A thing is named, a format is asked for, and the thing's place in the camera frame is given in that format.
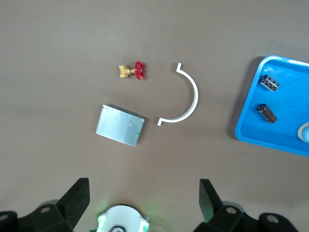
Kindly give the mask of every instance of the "silver metal plate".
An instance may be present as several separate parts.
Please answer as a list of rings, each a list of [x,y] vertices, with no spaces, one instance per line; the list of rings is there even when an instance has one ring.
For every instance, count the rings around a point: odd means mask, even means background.
[[[136,146],[145,119],[116,105],[103,105],[96,133],[130,146]]]

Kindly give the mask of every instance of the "black capacitor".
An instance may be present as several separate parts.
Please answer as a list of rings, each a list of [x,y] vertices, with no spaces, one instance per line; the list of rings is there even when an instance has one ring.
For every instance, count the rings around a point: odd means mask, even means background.
[[[280,85],[277,81],[275,81],[268,75],[265,75],[261,78],[260,84],[272,92],[277,90]]]
[[[274,113],[268,108],[266,104],[260,104],[257,107],[257,111],[260,113],[261,116],[267,121],[267,123],[275,123],[277,121],[277,117]]]

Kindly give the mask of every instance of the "valve with red handle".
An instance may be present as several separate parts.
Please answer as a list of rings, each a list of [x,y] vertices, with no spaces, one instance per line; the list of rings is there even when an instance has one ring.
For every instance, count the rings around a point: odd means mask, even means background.
[[[145,65],[141,61],[137,61],[134,68],[127,65],[119,65],[119,70],[121,78],[128,78],[132,74],[135,74],[136,78],[141,80],[145,76]]]

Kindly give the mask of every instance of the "tray rim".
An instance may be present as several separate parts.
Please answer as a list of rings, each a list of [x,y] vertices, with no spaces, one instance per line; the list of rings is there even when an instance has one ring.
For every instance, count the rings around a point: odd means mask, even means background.
[[[267,143],[267,142],[264,142],[264,141],[259,141],[259,140],[243,137],[241,135],[240,128],[241,128],[243,121],[246,117],[246,113],[248,111],[249,105],[250,105],[252,97],[253,97],[253,93],[255,91],[255,88],[253,88],[253,87],[256,86],[257,82],[259,81],[260,73],[262,71],[263,66],[267,62],[269,62],[270,60],[280,60],[280,61],[283,61],[283,62],[288,62],[288,63],[293,63],[293,64],[296,64],[296,65],[309,67],[308,63],[301,62],[301,61],[294,60],[294,59],[285,58],[285,57],[280,57],[280,56],[277,56],[277,55],[271,55],[271,56],[268,56],[268,57],[265,57],[264,59],[262,59],[261,62],[259,63],[259,65],[258,65],[258,67],[257,67],[257,70],[255,72],[252,84],[250,86],[250,90],[248,92],[246,101],[245,101],[244,106],[242,108],[242,111],[240,113],[240,116],[239,116],[239,119],[238,119],[238,122],[237,122],[237,125],[236,125],[236,128],[235,128],[235,136],[238,140],[240,140],[242,142],[246,142],[246,143],[250,143],[250,144],[254,144],[254,145],[260,145],[260,146],[264,146],[264,147],[268,147],[268,148],[272,148],[272,149],[276,149],[276,150],[281,150],[281,151],[295,153],[295,154],[298,154],[298,155],[303,155],[303,156],[309,157],[309,152],[303,151],[301,149],[282,146],[282,145],[279,145],[279,144]]]

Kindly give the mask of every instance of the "glowing green led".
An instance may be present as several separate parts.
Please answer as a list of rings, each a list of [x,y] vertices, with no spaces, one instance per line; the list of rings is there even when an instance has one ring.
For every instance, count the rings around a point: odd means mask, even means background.
[[[98,217],[98,229],[97,232],[104,232],[108,218],[104,215]]]
[[[139,232],[148,232],[148,228],[149,228],[149,223],[147,223],[146,221],[140,222]]]

